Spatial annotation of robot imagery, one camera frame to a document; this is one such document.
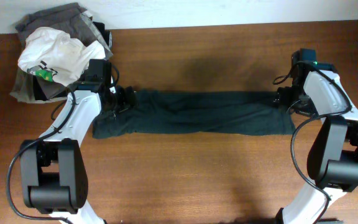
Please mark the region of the dark green t-shirt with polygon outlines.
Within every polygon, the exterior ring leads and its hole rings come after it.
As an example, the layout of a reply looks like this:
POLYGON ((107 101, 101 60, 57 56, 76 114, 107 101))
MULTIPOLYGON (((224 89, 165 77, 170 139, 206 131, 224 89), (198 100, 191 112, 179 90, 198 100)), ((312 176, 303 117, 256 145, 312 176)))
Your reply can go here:
POLYGON ((274 106, 271 91, 136 92, 138 106, 109 111, 93 121, 92 137, 125 134, 190 134, 198 132, 248 136, 290 135, 295 130, 285 109, 274 106))

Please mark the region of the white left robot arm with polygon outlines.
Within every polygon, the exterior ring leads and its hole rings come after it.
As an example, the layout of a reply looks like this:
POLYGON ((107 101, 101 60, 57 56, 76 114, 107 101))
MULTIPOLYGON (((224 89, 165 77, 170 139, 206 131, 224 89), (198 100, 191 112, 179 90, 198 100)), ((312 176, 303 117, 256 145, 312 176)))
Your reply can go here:
POLYGON ((87 201, 88 177, 80 146, 97 116, 137 106, 133 89, 119 86, 119 77, 110 61, 90 60, 84 77, 68 86, 67 100, 52 125, 20 146, 13 161, 20 163, 24 205, 42 214, 31 219, 105 223, 87 201))

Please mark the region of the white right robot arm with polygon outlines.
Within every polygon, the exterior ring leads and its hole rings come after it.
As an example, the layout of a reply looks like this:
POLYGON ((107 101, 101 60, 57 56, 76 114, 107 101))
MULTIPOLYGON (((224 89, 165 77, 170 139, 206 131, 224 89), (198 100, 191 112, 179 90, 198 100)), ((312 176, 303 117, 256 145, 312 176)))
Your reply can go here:
POLYGON ((343 89, 335 66, 317 61, 315 50, 294 52, 290 71, 273 84, 288 79, 291 86, 279 87, 273 103, 307 117, 290 141, 293 165, 305 184, 278 211, 275 223, 324 223, 327 209, 358 187, 358 109, 343 89), (304 174, 296 161, 295 139, 301 128, 317 120, 322 127, 308 153, 304 174))

